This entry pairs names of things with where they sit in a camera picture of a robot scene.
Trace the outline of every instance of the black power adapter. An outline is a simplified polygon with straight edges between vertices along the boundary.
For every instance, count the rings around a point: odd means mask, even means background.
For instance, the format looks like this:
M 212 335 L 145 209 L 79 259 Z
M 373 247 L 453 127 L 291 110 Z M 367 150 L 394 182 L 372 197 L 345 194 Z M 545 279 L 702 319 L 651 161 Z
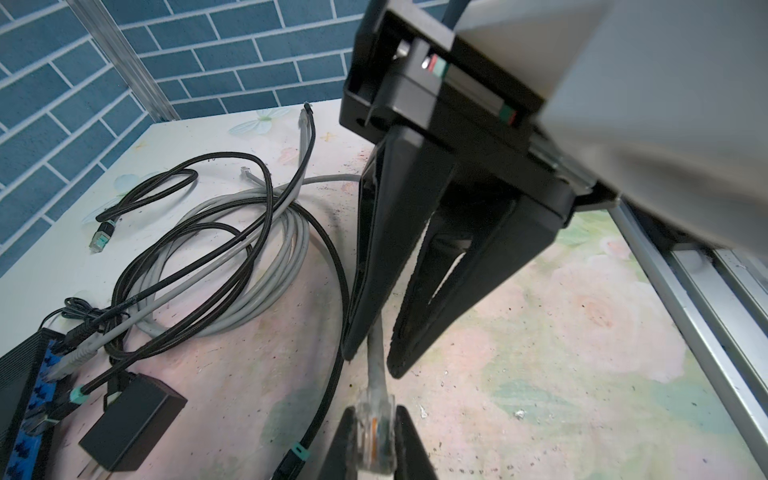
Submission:
M 108 472 L 137 470 L 187 399 L 171 387 L 136 375 L 85 434 L 80 446 Z

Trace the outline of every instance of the white table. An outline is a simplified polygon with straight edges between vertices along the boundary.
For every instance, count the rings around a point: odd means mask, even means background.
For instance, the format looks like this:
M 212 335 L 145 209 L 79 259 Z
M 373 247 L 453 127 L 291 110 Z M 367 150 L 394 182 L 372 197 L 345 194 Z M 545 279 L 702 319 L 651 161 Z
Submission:
M 318 138 L 307 176 L 359 173 L 372 145 L 338 125 L 338 101 L 313 109 Z M 260 173 L 235 159 L 196 165 L 195 188 L 124 215 L 99 254 L 88 250 L 95 210 L 138 177 L 212 151 L 255 154 L 275 185 L 286 182 L 298 164 L 299 111 L 291 107 L 265 134 L 228 133 L 257 119 L 256 112 L 147 130 L 0 279 L 0 353 L 31 335 L 66 296 L 106 306 L 119 273 L 184 213 L 212 196 L 251 187 L 240 167 Z M 356 185 L 309 185 L 300 202 L 326 226 L 351 283 Z M 255 212 L 242 210 L 232 219 L 244 225 Z M 167 271 L 228 238 L 201 234 Z M 267 255 L 274 248 L 270 244 Z M 159 321 L 172 324 L 190 312 L 231 271 L 223 268 L 172 301 L 157 313 Z M 406 282 L 404 275 L 384 309 L 386 338 Z M 336 351 L 340 310 L 336 275 L 315 236 L 299 276 L 262 316 L 132 367 L 189 402 L 138 472 L 112 478 L 269 478 L 315 412 Z M 146 339 L 133 332 L 128 346 Z M 102 353 L 78 383 L 106 365 Z M 365 385 L 363 347 L 345 365 L 302 478 L 316 477 L 343 409 Z M 457 320 L 410 373 L 389 379 L 389 387 L 411 412 L 443 479 L 762 478 L 605 213 L 577 216 L 555 245 Z M 519 411 L 525 414 L 515 416 Z M 100 414 L 101 398 L 94 395 L 61 424 L 51 478 L 69 480 L 83 468 L 88 459 L 77 441 Z

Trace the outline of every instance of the blue brick tile wall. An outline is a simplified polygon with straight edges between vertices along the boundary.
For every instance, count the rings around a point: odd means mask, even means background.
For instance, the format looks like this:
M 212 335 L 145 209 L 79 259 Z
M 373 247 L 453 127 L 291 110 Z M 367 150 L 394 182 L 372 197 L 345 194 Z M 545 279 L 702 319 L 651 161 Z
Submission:
M 151 124 L 66 2 L 0 0 L 0 275 Z
M 368 4 L 102 1 L 182 118 L 340 97 Z M 2 275 L 152 120 L 64 0 L 0 0 L 0 105 Z
M 416 3 L 441 18 L 448 0 Z M 368 0 L 104 4 L 176 112 L 195 118 L 339 98 Z

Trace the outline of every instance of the teal cable connector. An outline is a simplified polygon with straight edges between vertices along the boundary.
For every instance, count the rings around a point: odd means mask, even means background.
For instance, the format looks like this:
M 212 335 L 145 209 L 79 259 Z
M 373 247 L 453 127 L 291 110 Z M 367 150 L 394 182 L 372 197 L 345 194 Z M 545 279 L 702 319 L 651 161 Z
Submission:
M 80 391 L 82 386 L 76 387 L 69 392 L 69 401 L 77 403 L 78 405 L 84 404 L 88 400 L 88 395 Z
M 306 462 L 306 460 L 310 457 L 310 451 L 302 447 L 298 442 L 294 443 L 293 447 L 290 449 L 293 451 L 293 453 L 296 454 L 297 457 L 301 458 L 303 462 Z

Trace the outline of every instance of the blue tile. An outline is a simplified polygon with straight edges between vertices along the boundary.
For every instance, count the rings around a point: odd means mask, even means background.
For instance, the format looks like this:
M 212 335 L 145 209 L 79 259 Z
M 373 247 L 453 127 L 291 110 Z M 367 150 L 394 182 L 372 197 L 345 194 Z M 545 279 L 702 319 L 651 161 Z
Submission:
M 101 164 L 106 168 L 112 166 L 112 164 L 120 158 L 120 156 L 131 146 L 134 142 L 143 134 L 151 125 L 152 118 L 149 115 L 144 117 L 138 125 L 134 127 L 117 145 L 112 147 L 112 150 L 107 152 L 101 159 Z
M 75 131 L 127 89 L 120 74 L 111 68 L 64 100 L 52 113 L 69 131 Z
M 187 92 L 184 91 L 184 87 L 181 86 L 181 82 L 178 80 L 162 81 L 158 85 L 160 85 L 160 89 L 170 101 L 189 98 Z
M 298 61 L 297 64 L 301 72 L 301 79 L 304 81 L 344 76 L 344 66 L 341 65 L 341 57 L 338 55 L 311 58 L 310 60 Z
M 267 65 L 266 67 L 246 68 L 238 70 L 237 74 L 243 82 L 246 90 L 254 88 L 276 87 L 278 85 L 292 84 L 299 81 L 296 74 L 296 67 L 293 62 L 281 63 L 278 65 Z
M 195 52 L 206 70 L 259 63 L 259 55 L 251 40 L 195 48 Z
M 184 120 L 187 118 L 209 117 L 211 115 L 222 115 L 226 113 L 219 101 L 215 98 L 175 104 L 174 108 Z
M 40 167 L 0 200 L 0 242 L 16 233 L 63 187 L 64 182 L 59 177 L 48 168 Z
M 2 0 L 2 6 L 13 15 L 13 18 L 35 13 L 54 3 L 58 3 L 58 0 Z
M 185 78 L 181 81 L 187 87 L 192 97 L 206 97 L 208 95 L 228 94 L 233 91 L 242 91 L 235 74 L 231 71 L 200 77 Z
M 232 8 L 212 13 L 210 17 L 216 24 L 216 30 L 221 38 L 239 37 L 280 28 L 280 17 L 277 16 L 275 4 L 272 2 Z
M 282 106 L 302 104 L 305 101 L 323 101 L 341 98 L 343 81 L 331 81 L 317 85 L 284 88 L 277 91 Z
M 73 85 L 90 77 L 106 65 L 88 41 L 55 59 L 53 64 Z
M 423 8 L 424 12 L 429 13 L 431 16 L 437 18 L 438 20 L 442 20 L 442 14 L 445 13 L 445 8 L 448 6 L 447 3 L 444 3 L 442 5 L 435 5 L 434 7 L 427 7 Z
M 333 0 L 333 6 L 336 7 L 336 16 L 342 18 L 365 13 L 368 0 Z
M 181 13 L 215 7 L 217 5 L 225 5 L 236 1 L 237 0 L 168 0 L 168 4 L 174 10 L 174 13 Z
M 22 258 L 22 255 L 27 253 L 29 247 L 40 240 L 40 237 L 42 237 L 43 233 L 47 232 L 49 228 L 51 228 L 51 226 L 45 220 L 34 222 L 32 226 L 29 227 L 29 230 L 25 231 L 13 245 L 3 252 L 3 254 L 0 255 L 0 276 L 5 275 L 5 272 L 7 272 L 18 259 Z
M 69 90 L 50 65 L 43 65 L 0 90 L 0 122 L 10 128 Z
M 146 27 L 127 28 L 123 30 L 123 35 L 136 53 L 157 50 L 157 45 L 154 44 L 154 40 L 152 40 Z
M 163 0 L 103 0 L 118 25 L 170 15 Z
M 48 115 L 10 137 L 0 144 L 0 182 L 10 184 L 66 137 L 67 134 Z
M 333 18 L 328 0 L 278 0 L 286 27 Z
M 141 61 L 155 80 L 200 71 L 191 50 L 144 57 Z
M 208 17 L 205 15 L 156 23 L 150 25 L 149 29 L 161 48 L 183 47 L 216 40 L 214 28 L 210 26 Z
M 141 115 L 141 109 L 133 98 L 128 95 L 123 98 L 119 104 L 115 105 L 112 110 L 106 113 L 104 116 L 104 122 L 109 125 L 112 131 L 119 135 L 125 131 L 128 126 L 134 123 L 134 120 Z
M 359 21 L 326 25 L 307 30 L 292 31 L 270 37 L 258 38 L 259 50 L 264 60 L 322 53 L 328 50 L 349 48 L 355 40 Z
M 69 8 L 62 8 L 0 35 L 0 62 L 17 71 L 88 33 Z
M 67 180 L 72 180 L 106 147 L 109 147 L 113 140 L 114 137 L 109 130 L 97 121 L 54 155 L 48 163 Z
M 236 111 L 260 110 L 261 108 L 277 106 L 277 101 L 271 91 L 225 97 L 221 101 L 224 102 L 224 106 L 231 114 Z
M 51 220 L 58 220 L 61 218 L 61 215 L 63 215 L 78 198 L 82 197 L 85 191 L 93 185 L 103 173 L 104 171 L 101 167 L 94 165 L 75 185 L 72 185 L 69 191 L 64 194 L 58 202 L 53 204 L 53 207 L 45 212 L 45 214 L 48 215 L 48 218 Z

